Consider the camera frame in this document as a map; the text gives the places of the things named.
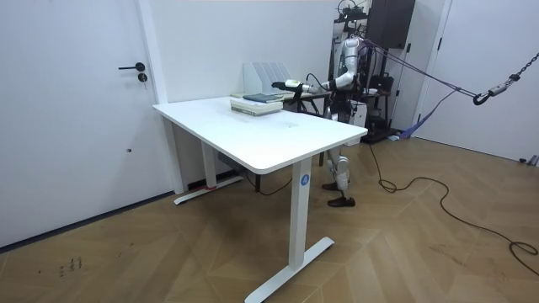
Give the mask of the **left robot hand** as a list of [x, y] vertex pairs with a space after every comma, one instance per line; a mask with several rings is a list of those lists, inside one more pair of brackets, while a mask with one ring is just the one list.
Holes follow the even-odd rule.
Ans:
[[272, 88], [277, 88], [282, 91], [288, 91], [293, 93], [302, 93], [303, 84], [297, 80], [288, 79], [284, 82], [273, 82], [271, 84]]

